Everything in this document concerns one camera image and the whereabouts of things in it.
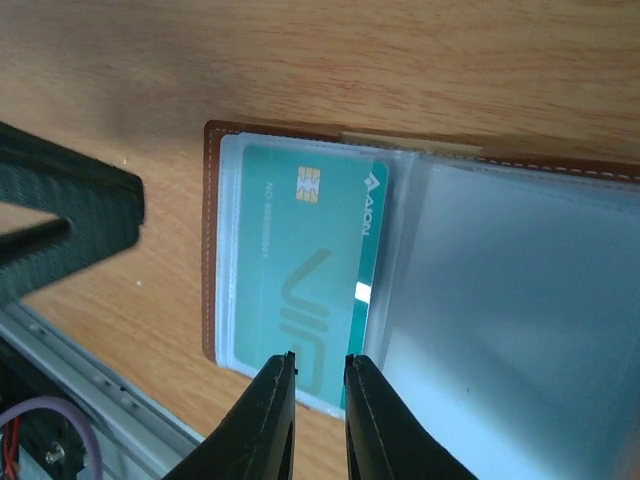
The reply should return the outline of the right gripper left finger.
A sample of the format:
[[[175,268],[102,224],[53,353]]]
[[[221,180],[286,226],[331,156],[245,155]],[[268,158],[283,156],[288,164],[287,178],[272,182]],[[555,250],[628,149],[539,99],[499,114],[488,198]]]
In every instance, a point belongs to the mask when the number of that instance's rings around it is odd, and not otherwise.
[[[296,373],[293,352],[271,356],[217,428],[164,479],[290,479]]]

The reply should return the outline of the teal vip card in holder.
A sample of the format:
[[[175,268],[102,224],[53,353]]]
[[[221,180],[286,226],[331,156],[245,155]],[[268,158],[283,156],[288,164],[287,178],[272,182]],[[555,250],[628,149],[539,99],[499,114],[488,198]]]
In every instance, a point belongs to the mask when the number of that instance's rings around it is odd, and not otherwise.
[[[238,222],[229,310],[233,356],[258,369],[291,351],[298,389],[343,407],[342,365],[366,316],[388,170],[376,151],[284,139],[238,140]]]

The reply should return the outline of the aluminium rail frame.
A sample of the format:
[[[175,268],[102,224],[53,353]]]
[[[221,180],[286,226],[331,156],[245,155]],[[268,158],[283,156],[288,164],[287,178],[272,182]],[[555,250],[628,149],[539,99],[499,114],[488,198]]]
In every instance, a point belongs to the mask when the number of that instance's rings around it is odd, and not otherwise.
[[[204,440],[31,308],[2,309],[1,337],[88,416],[106,479],[161,479]]]

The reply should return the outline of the brown leather card holder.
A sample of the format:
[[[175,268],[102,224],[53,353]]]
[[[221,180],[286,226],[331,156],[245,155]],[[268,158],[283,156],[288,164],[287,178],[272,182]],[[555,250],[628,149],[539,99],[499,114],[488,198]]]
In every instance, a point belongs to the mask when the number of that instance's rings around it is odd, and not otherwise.
[[[638,477],[637,163],[209,121],[202,349],[249,377],[260,368],[235,360],[229,310],[247,135],[372,149],[385,163],[373,275],[356,292],[366,316],[347,355],[369,357],[474,476]]]

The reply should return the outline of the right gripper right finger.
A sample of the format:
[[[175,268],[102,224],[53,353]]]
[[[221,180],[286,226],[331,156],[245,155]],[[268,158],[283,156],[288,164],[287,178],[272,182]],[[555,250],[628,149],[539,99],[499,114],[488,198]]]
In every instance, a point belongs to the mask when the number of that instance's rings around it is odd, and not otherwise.
[[[344,383],[351,479],[474,477],[420,425],[369,357],[346,357]]]

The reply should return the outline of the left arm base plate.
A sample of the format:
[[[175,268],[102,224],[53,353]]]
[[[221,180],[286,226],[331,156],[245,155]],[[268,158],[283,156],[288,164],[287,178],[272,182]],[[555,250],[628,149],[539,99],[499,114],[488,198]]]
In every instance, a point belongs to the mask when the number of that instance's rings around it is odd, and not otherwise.
[[[103,479],[86,413],[41,368],[1,341],[1,477]]]

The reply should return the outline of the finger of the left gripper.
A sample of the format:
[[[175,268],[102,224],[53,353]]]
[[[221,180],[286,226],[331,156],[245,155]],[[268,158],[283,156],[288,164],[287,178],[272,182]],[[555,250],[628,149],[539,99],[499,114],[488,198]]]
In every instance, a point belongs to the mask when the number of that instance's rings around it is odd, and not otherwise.
[[[1,300],[12,303],[136,245],[142,179],[1,126],[1,200],[52,220],[1,236]]]

